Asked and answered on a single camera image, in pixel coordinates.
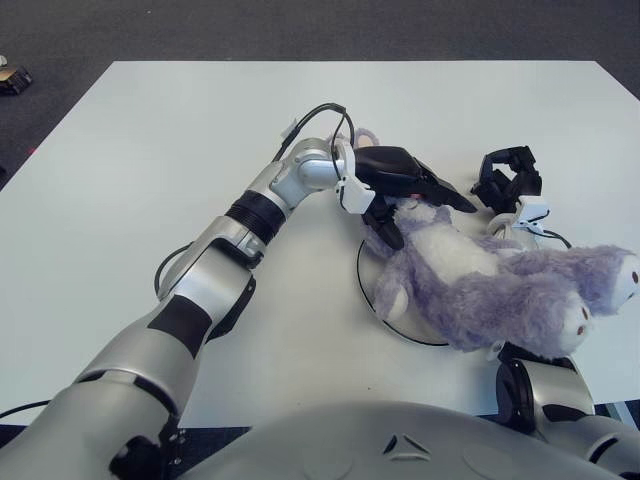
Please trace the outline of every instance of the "purple plush toy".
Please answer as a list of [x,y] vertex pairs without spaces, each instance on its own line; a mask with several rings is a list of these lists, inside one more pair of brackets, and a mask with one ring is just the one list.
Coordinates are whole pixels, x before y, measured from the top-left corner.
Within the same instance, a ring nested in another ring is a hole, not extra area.
[[409,302],[454,348],[508,341],[547,358],[573,352],[591,315],[612,315],[639,289],[640,259],[614,246],[524,251],[514,241],[472,239],[448,207],[402,199],[395,222],[405,247],[393,251],[366,228],[367,245],[388,258],[376,315],[393,325]]

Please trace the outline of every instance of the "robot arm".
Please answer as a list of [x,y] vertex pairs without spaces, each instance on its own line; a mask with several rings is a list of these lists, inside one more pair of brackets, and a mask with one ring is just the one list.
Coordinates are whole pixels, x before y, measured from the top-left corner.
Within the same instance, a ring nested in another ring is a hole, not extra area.
[[344,160],[334,164],[319,139],[270,163],[169,269],[159,305],[111,340],[0,451],[0,478],[158,474],[205,343],[233,328],[255,289],[251,269],[295,207],[333,188],[343,170]]

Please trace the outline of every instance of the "dark floor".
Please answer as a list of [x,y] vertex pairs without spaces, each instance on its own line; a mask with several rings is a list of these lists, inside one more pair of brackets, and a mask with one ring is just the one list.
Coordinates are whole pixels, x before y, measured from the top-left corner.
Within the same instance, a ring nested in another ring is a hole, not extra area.
[[596,60],[640,96],[640,1],[0,0],[0,54],[36,81],[1,188],[114,60]]

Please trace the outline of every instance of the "white bracket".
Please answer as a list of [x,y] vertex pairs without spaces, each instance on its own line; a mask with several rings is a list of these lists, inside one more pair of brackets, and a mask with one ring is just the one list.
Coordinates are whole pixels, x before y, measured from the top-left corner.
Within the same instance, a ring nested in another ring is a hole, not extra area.
[[343,160],[342,178],[336,185],[336,194],[342,208],[349,213],[363,214],[371,205],[376,192],[356,177],[356,156],[351,144],[336,139],[338,159]]
[[534,195],[520,195],[518,200],[520,205],[516,210],[511,227],[543,234],[542,220],[549,215],[549,205],[546,200]]

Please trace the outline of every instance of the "stuffed animal ear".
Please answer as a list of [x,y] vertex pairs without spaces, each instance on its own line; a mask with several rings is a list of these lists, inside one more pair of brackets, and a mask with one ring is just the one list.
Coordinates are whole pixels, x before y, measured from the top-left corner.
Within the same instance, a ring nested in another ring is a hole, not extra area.
[[355,134],[354,148],[374,147],[380,145],[380,140],[371,130],[358,128]]

